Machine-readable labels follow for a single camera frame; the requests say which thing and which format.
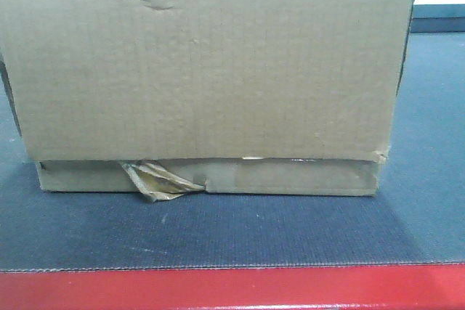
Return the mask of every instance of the torn packing tape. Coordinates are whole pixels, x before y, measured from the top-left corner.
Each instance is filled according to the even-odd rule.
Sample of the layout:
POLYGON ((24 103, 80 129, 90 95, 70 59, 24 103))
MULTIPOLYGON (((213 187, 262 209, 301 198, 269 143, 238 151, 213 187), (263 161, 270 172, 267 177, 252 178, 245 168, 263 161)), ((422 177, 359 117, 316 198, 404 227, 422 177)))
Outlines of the torn packing tape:
POLYGON ((188 192, 202 192, 205 186, 167 171, 156 161, 120 162, 137 189, 150 201, 172 200, 188 192))

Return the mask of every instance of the red surface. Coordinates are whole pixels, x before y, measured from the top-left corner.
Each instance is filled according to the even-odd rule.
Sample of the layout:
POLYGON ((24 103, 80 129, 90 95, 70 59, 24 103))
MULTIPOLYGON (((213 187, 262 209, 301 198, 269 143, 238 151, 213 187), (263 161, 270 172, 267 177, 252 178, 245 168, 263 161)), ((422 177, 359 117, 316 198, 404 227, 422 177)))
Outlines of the red surface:
POLYGON ((465 264, 0 274, 0 309, 465 309, 465 264))

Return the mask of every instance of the red edge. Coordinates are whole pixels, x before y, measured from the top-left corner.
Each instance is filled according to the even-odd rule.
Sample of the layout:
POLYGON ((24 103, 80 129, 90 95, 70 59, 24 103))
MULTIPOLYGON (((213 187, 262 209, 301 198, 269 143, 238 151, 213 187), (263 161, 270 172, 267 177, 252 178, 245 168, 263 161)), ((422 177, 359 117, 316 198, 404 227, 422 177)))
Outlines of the red edge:
POLYGON ((465 309, 465 264, 1 273, 0 309, 465 309))

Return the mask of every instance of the brown cardboard box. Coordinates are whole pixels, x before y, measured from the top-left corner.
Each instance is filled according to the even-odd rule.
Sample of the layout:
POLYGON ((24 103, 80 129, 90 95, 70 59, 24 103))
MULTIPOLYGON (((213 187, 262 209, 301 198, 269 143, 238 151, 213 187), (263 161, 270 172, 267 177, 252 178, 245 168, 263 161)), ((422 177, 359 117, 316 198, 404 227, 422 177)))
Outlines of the brown cardboard box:
POLYGON ((44 189, 370 195, 412 2, 0 0, 0 50, 44 189))

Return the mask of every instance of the torn cardboard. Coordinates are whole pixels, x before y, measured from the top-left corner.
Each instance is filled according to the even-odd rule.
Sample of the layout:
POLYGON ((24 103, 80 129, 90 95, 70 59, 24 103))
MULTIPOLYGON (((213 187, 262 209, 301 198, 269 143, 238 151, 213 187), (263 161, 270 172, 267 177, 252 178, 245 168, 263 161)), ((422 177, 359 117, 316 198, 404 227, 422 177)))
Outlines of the torn cardboard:
POLYGON ((377 164, 389 150, 411 6, 0 0, 0 48, 28 153, 43 163, 377 164))
POLYGON ((137 189, 150 201, 172 200, 186 192, 203 192, 204 185, 192 183, 167 171, 156 161, 121 162, 137 189))

